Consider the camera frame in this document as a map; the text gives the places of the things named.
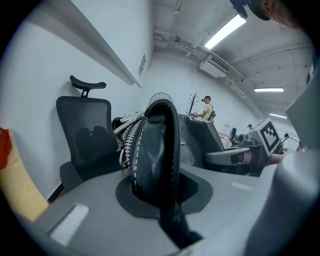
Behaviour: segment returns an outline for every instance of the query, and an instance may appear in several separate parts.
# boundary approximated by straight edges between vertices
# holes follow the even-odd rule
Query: office chair
[[[212,122],[184,114],[178,115],[178,121],[181,163],[216,172],[260,176],[261,171],[255,167],[229,161],[231,155],[248,152],[249,148],[224,148]]]
[[[111,123],[111,104],[106,99],[88,98],[92,89],[106,84],[87,83],[70,76],[72,85],[82,91],[81,97],[61,96],[57,113],[70,149],[71,161],[60,167],[60,178],[66,192],[97,176],[122,169],[120,151]]]

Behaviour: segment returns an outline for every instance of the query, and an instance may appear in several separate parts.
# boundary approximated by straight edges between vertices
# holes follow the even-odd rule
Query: white wall
[[[153,54],[152,0],[71,0],[142,86]],[[145,54],[145,69],[138,69]]]
[[[149,105],[155,93],[169,94],[179,114],[187,114],[190,94],[197,93],[198,100],[192,112],[202,113],[206,95],[211,97],[216,112],[214,125],[218,132],[223,132],[225,124],[237,129],[237,134],[248,131],[248,124],[258,124],[258,118],[247,104],[225,84],[226,80],[214,78],[196,65],[165,53],[154,53],[152,65],[146,77],[146,86],[142,89],[141,103]]]
[[[112,117],[140,108],[138,86],[129,86],[80,49],[89,48],[56,19],[50,23],[77,42],[74,47],[41,26],[25,21],[15,34],[0,71],[0,127],[13,129],[25,168],[44,197],[60,184],[60,166],[70,161],[69,147],[61,127],[56,100],[80,96],[70,75],[86,82],[106,82],[89,97],[111,102]]]

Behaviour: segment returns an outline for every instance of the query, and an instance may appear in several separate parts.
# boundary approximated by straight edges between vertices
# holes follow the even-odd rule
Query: gray plastic surface
[[[41,248],[41,250],[50,256],[85,256],[82,253],[75,252],[50,238],[41,228],[35,226],[30,220],[23,216],[17,216],[17,220],[24,228],[30,238]]]
[[[320,148],[320,65],[318,64],[308,86],[301,95],[289,106],[286,114],[303,148]]]
[[[264,204],[268,198],[269,190],[274,178],[274,173],[278,165],[273,164],[266,166],[260,177],[257,178],[256,185],[252,192],[248,193],[247,197],[241,198],[241,203],[237,203],[238,197],[234,198],[232,203],[237,203],[234,207],[230,207],[227,210],[225,205],[224,210],[219,211],[219,205],[222,207],[223,202],[216,203],[216,207],[212,207],[212,214],[215,211],[219,211],[219,219],[214,218],[215,223],[209,229],[204,232],[205,239],[197,242],[195,245],[190,246],[178,255],[224,255],[224,256],[242,256],[245,255],[246,243],[250,235],[250,231],[258,219]],[[227,192],[225,197],[228,198],[230,193]],[[201,224],[201,219],[198,219],[198,225],[207,225],[210,216],[206,217],[206,221]],[[196,223],[190,224],[190,227],[195,228]]]
[[[59,198],[36,220],[49,232],[76,204],[90,208],[69,248],[90,256],[167,255],[179,249],[155,219],[137,218],[116,199],[118,183],[129,175],[121,170],[90,179]]]
[[[213,198],[198,213],[187,214],[191,230],[207,236],[234,215],[252,193],[232,186],[254,186],[259,178],[200,169],[186,164],[183,169],[206,179],[213,187]],[[90,179],[53,203],[36,224],[49,232],[76,203],[90,208],[69,247],[91,256],[166,255],[179,249],[154,219],[130,215],[116,199],[118,183],[129,175],[118,171]]]
[[[198,213],[187,214],[186,220],[191,230],[199,232],[206,237],[215,232],[219,226],[235,215],[239,207],[249,198],[252,191],[233,186],[233,184],[254,187],[258,177],[243,176],[201,169],[180,164],[181,168],[207,180],[213,187],[213,197]]]
[[[318,199],[319,166],[320,152],[315,150],[288,154],[279,165],[266,166],[245,203],[205,239],[179,255],[280,253]]]

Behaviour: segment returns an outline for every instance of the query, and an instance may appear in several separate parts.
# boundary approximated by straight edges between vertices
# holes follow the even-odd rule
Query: ceiling
[[[228,0],[154,0],[154,48],[193,62],[190,49],[209,55],[203,46],[235,15]],[[264,113],[285,115],[286,108],[306,86],[312,62],[312,44],[298,30],[257,18],[246,8],[246,23],[218,43],[211,52],[229,63],[244,78],[236,83],[253,105]],[[170,41],[189,51],[182,52]],[[283,93],[256,93],[253,88],[283,87]]]

